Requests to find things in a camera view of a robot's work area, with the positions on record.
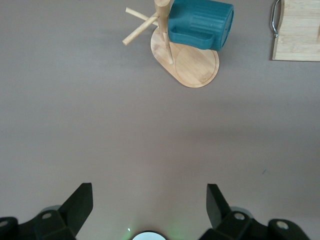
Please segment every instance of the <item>cutting board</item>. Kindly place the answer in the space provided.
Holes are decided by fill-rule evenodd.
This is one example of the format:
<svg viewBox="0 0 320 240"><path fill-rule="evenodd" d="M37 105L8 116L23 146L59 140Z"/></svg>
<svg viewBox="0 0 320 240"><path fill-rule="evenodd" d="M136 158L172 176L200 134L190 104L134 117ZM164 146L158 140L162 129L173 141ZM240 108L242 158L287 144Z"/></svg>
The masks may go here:
<svg viewBox="0 0 320 240"><path fill-rule="evenodd" d="M281 0L273 60L320 62L320 0Z"/></svg>

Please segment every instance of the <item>metal handle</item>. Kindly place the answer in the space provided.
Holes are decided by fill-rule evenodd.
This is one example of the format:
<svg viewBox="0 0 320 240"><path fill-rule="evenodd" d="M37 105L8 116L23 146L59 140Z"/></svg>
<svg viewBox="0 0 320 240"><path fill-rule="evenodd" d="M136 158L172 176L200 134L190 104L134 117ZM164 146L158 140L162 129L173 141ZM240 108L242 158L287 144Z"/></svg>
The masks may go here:
<svg viewBox="0 0 320 240"><path fill-rule="evenodd" d="M278 29L276 29L275 26L275 18L276 18L276 10L277 10L277 4L280 2L281 0L276 0L275 3L272 6L272 17L271 17L271 27L273 29L273 35L274 38L277 38L279 36L278 33Z"/></svg>

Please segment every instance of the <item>wooden cutting board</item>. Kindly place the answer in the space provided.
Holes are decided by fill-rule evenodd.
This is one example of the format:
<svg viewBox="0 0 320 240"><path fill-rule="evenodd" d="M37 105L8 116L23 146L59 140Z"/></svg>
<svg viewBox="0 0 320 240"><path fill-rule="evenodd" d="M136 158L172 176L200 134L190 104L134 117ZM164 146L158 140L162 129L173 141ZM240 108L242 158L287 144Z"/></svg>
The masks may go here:
<svg viewBox="0 0 320 240"><path fill-rule="evenodd" d="M320 62L320 0L281 0L273 60Z"/></svg>
<svg viewBox="0 0 320 240"><path fill-rule="evenodd" d="M157 27L151 37L151 51L155 59L182 85L200 88L217 75L219 56L214 50L170 42L173 64L170 64L165 41Z"/></svg>

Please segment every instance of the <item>gray table surface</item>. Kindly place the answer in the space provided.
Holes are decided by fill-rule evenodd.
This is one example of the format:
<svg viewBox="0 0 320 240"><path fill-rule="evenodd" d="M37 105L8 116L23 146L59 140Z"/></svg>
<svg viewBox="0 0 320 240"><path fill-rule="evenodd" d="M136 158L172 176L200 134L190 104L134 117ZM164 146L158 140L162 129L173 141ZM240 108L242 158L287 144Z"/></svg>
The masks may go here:
<svg viewBox="0 0 320 240"><path fill-rule="evenodd" d="M83 182L79 240L144 230L197 240L206 185L257 221L320 236L320 63L272 61L272 0L229 0L216 78L181 85L154 59L152 0L0 0L0 216L23 223Z"/></svg>

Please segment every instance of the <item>wooden peg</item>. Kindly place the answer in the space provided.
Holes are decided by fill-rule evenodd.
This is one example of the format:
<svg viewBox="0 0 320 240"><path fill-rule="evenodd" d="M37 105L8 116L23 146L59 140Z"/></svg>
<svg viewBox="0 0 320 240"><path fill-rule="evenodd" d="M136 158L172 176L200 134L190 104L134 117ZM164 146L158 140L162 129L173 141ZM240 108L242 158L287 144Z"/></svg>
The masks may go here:
<svg viewBox="0 0 320 240"><path fill-rule="evenodd" d="M137 12L137 11L135 11L135 10L132 10L132 9L129 8L129 7L127 7L127 8L125 9L125 12L126 12L127 14L131 14L132 16L135 16L135 17L137 17L137 18L139 18L139 19L142 19L142 20L145 20L145 21L147 21L148 18L149 18L149 17L147 17L146 15L143 15L143 14L140 13L140 12ZM154 21L152 24L153 24L153 25L156 25L157 27L159 26L159 24L158 24L157 21Z"/></svg>
<svg viewBox="0 0 320 240"><path fill-rule="evenodd" d="M154 0L156 13L159 15L158 23L161 33L168 32L168 20L170 14L170 0Z"/></svg>
<svg viewBox="0 0 320 240"><path fill-rule="evenodd" d="M127 36L122 42L124 45L131 43L136 37L138 37L144 30L147 29L154 21L158 19L159 15L157 13L153 14L144 23L137 27L129 36Z"/></svg>

